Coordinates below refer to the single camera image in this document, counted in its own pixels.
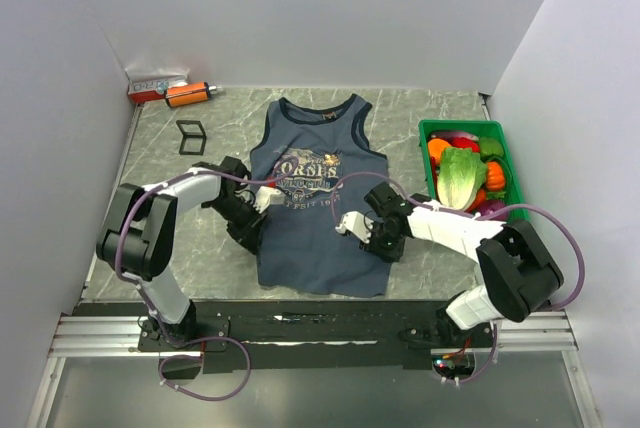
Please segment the gold brooch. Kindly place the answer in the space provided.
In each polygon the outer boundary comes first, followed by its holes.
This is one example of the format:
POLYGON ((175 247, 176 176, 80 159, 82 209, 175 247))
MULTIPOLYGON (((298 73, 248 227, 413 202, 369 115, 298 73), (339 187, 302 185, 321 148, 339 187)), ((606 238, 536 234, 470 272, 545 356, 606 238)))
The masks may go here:
POLYGON ((325 154, 324 163, 327 166, 339 166, 341 164, 341 161, 337 154, 325 154))

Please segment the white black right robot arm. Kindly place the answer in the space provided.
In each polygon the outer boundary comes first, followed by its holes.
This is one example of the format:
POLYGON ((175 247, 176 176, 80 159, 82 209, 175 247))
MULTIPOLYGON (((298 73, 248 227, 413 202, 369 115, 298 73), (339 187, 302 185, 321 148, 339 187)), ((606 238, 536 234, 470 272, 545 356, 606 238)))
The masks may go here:
POLYGON ((386 183, 372 189, 365 202, 376 219, 351 211, 336 228, 355 235, 364 251, 397 262, 405 240, 412 238, 444 246, 478 265, 478 286, 451 298, 436 324, 439 339, 448 346, 461 345, 480 324, 501 318, 524 321, 564 283, 557 263, 524 219, 457 214, 429 197, 411 202, 386 183))

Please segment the blue sleeveless shirt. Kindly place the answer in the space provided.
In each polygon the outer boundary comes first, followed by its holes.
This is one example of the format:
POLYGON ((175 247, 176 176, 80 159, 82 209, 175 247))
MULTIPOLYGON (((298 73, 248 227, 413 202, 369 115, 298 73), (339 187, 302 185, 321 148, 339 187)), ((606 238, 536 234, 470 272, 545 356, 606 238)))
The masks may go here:
POLYGON ((250 152, 252 175, 285 195, 261 227, 257 277, 263 287, 317 295, 370 298, 385 293, 390 264, 335 231, 335 215, 366 213, 365 195, 389 173, 371 149, 364 123, 372 106, 353 94, 324 110, 272 102, 260 143, 250 152), (341 164, 327 166, 325 154, 341 164))

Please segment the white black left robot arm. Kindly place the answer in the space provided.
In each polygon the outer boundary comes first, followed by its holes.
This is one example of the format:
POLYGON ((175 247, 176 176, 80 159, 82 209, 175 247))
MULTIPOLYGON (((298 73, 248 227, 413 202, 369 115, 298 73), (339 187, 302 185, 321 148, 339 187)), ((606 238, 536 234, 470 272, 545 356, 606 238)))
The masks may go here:
POLYGON ((134 286, 147 305, 152 329, 177 350, 198 336, 194 302, 179 287, 170 267, 176 220, 194 208, 215 210, 228 235, 242 248, 258 251, 266 211, 248 190, 251 173, 225 157, 221 164, 199 162, 163 182, 120 185, 96 242, 96 256, 118 279, 134 286))

